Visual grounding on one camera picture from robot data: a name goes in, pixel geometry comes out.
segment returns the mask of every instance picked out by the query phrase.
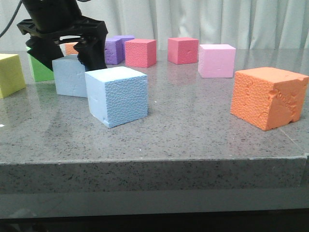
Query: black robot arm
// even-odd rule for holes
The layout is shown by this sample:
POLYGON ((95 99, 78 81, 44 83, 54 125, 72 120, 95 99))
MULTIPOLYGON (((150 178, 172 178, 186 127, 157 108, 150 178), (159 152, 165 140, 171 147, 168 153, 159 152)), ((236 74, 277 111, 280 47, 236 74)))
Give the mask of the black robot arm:
POLYGON ((28 53, 52 70, 52 60, 63 57, 60 44, 77 42, 78 59, 87 70, 105 69, 104 46, 108 33, 104 21, 82 15, 76 0, 22 0, 31 19, 18 28, 30 34, 28 53), (61 39, 63 36, 74 36, 61 39))

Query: green foam cube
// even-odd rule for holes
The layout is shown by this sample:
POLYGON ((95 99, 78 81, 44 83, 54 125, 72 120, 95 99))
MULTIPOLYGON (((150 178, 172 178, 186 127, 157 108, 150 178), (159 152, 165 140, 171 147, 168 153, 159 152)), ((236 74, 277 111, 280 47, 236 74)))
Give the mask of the green foam cube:
POLYGON ((54 72, 28 54, 31 74, 35 82, 50 81, 54 79, 54 72))

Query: red foam cube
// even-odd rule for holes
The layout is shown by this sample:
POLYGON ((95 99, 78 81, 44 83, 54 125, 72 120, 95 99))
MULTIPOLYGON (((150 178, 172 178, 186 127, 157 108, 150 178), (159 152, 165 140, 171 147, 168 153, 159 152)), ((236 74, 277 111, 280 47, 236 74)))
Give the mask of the red foam cube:
POLYGON ((156 40, 134 39, 125 42, 126 65, 149 68, 156 64, 156 40))
POLYGON ((181 37, 168 39, 168 61, 175 64, 197 63, 198 39, 181 37))

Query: pink foam cube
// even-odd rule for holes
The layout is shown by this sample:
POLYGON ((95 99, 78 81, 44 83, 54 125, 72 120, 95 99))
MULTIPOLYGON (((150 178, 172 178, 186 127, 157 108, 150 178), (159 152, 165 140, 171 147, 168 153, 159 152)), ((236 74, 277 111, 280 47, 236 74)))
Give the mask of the pink foam cube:
POLYGON ((188 37, 168 39, 168 61, 175 64, 197 62, 198 40, 188 37))
POLYGON ((125 50, 127 66, 149 68, 156 63, 156 40, 126 41, 125 50))
POLYGON ((228 44, 201 44, 198 72, 203 78, 231 78, 234 74, 236 49, 228 44))

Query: granite countertop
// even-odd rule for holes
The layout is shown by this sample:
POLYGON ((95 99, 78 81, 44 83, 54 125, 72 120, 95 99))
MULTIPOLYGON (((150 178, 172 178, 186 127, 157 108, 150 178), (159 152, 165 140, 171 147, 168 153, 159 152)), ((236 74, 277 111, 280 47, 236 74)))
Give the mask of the granite countertop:
MULTIPOLYGON (((148 75, 149 115, 112 129, 86 98, 34 83, 0 99, 0 193, 297 187, 309 182, 309 95, 301 119, 262 131, 229 113, 233 78, 203 79, 197 63, 159 51, 148 75)), ((235 70, 309 75, 309 50, 237 50, 235 70)))

